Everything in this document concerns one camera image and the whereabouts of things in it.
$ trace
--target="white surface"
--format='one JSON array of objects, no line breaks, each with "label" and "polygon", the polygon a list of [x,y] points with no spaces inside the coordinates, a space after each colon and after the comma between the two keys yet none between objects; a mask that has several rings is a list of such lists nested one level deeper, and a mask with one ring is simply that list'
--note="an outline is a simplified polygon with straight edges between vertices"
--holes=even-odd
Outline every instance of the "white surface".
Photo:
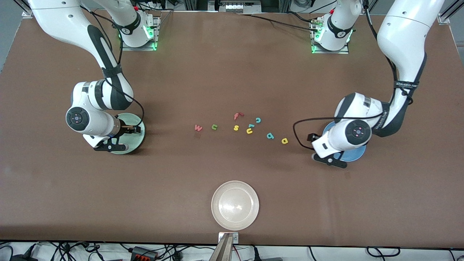
[{"label": "white surface", "polygon": [[[33,242],[15,242],[10,243],[14,249],[14,254],[23,254],[33,244]],[[123,249],[119,244],[100,244],[100,253],[106,261],[114,259],[130,260],[130,253]],[[162,248],[163,245],[153,244],[124,244],[125,247],[144,247],[146,249]],[[239,250],[242,261],[253,259],[253,248],[249,246],[238,246],[245,248]],[[310,257],[307,247],[279,247],[279,246],[257,246],[261,259],[281,257],[284,261],[313,261]],[[381,258],[369,256],[365,248],[338,248],[338,247],[312,247],[314,256],[317,261],[381,261]],[[384,254],[393,254],[396,250],[381,249]],[[42,243],[34,248],[32,257],[38,261],[49,261],[55,247],[50,244]],[[85,252],[82,247],[72,250],[72,255],[77,261],[87,261],[89,253]],[[209,260],[213,253],[211,249],[188,248],[183,252],[183,261]],[[464,255],[464,251],[453,251],[454,257],[458,258]],[[10,256],[9,250],[4,248],[0,250],[0,260],[8,261]],[[394,258],[387,258],[388,261],[451,261],[451,254],[448,250],[423,250],[423,249],[402,249],[401,254]],[[100,261],[96,254],[93,254],[90,261]],[[231,261],[238,261],[237,255],[232,254]]]},{"label": "white surface", "polygon": [[226,182],[214,192],[211,211],[216,222],[223,228],[242,230],[250,226],[258,215],[258,195],[245,182]]}]

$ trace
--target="round plate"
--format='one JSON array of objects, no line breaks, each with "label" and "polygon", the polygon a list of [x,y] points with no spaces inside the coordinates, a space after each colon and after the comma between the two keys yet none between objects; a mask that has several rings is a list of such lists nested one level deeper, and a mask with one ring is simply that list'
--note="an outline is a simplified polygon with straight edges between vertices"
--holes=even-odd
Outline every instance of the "round plate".
[{"label": "round plate", "polygon": [[[140,118],[132,113],[121,113],[118,114],[118,118],[123,120],[127,125],[136,125],[140,122]],[[132,134],[123,134],[119,137],[119,143],[126,144],[129,146],[128,150],[125,151],[112,151],[111,153],[114,154],[127,154],[133,152],[137,149],[143,141],[145,137],[145,125],[140,123],[140,133],[132,133]]]},{"label": "round plate", "polygon": [[[335,122],[331,122],[327,124],[322,134],[330,130],[330,128],[332,128],[333,126],[335,126]],[[342,158],[340,160],[345,161],[345,162],[351,162],[351,161],[358,160],[364,154],[365,151],[366,151],[365,145],[359,148],[356,148],[356,149],[346,150],[343,153]],[[337,159],[338,157],[340,157],[340,153],[335,153],[334,158]]]},{"label": "round plate", "polygon": [[242,181],[229,181],[216,190],[211,200],[211,211],[223,228],[237,231],[250,226],[259,211],[255,190]]}]

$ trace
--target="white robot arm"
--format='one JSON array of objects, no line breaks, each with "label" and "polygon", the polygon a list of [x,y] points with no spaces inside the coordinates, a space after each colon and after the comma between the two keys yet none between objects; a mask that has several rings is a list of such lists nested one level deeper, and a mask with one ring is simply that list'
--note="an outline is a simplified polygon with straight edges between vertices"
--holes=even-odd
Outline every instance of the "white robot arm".
[{"label": "white robot arm", "polygon": [[[123,144],[110,145],[109,148],[103,146],[103,142],[110,138],[117,138],[124,133],[134,133],[140,128],[138,125],[127,126],[122,120],[104,112],[127,109],[132,103],[130,97],[134,94],[101,31],[86,19],[78,0],[29,2],[40,27],[53,38],[90,52],[97,60],[105,78],[75,85],[71,96],[71,108],[66,113],[67,124],[71,129],[83,134],[85,140],[96,150],[126,150],[127,147]],[[128,8],[130,4],[127,1],[99,0],[98,3],[105,5],[108,10],[113,10],[114,17],[121,17],[117,21],[122,25],[130,21],[133,25],[134,19],[140,21],[140,15],[137,15],[132,6]],[[135,31],[134,29],[127,34],[123,32],[123,39],[133,44],[144,44],[148,41],[144,32],[143,39],[141,34]]]},{"label": "white robot arm", "polygon": [[333,157],[334,153],[361,147],[373,134],[386,137],[400,129],[425,66],[425,38],[443,2],[394,2],[377,36],[380,49],[398,68],[399,78],[394,82],[393,95],[388,103],[359,93],[345,96],[335,111],[336,125],[321,137],[315,135],[312,139],[315,160],[337,166],[340,162]]}]

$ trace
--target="gray floor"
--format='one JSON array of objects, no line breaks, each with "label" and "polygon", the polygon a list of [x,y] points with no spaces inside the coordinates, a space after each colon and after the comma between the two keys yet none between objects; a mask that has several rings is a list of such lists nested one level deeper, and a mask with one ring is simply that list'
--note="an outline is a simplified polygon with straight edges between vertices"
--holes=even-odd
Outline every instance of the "gray floor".
[{"label": "gray floor", "polygon": [[[454,0],[445,0],[443,8],[446,8]],[[84,1],[89,7],[97,7],[98,5],[92,3],[92,1]],[[315,8],[322,6],[325,2],[329,3],[329,0],[317,0],[318,4],[315,4]],[[392,5],[394,0],[380,0],[372,14],[386,14]],[[0,72],[3,69],[3,65],[7,59],[7,54],[10,50],[11,44],[13,43],[14,36],[18,27],[21,23],[22,10],[19,6],[14,3],[13,0],[0,0]],[[451,31],[453,33],[454,40],[458,46],[459,55],[461,61],[464,64],[464,8],[459,10],[451,18]]]}]

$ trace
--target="brown tabletop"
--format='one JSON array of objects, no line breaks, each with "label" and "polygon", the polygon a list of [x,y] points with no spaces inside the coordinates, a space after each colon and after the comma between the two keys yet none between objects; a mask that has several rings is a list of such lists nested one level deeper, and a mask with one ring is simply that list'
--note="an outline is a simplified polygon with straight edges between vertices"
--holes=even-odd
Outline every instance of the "brown tabletop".
[{"label": "brown tabletop", "polygon": [[[0,238],[215,243],[224,229],[213,193],[241,180],[260,203],[241,244],[463,248],[464,70],[448,26],[429,32],[403,127],[373,137],[360,160],[317,163],[292,134],[293,122],[333,115],[354,91],[389,100],[388,63],[364,17],[355,28],[349,55],[323,55],[304,30],[172,14],[156,52],[123,54],[147,134],[137,153],[118,156],[95,152],[64,120],[74,85],[102,78],[94,58],[23,20],[0,74]],[[298,133],[305,140],[328,122]]]}]

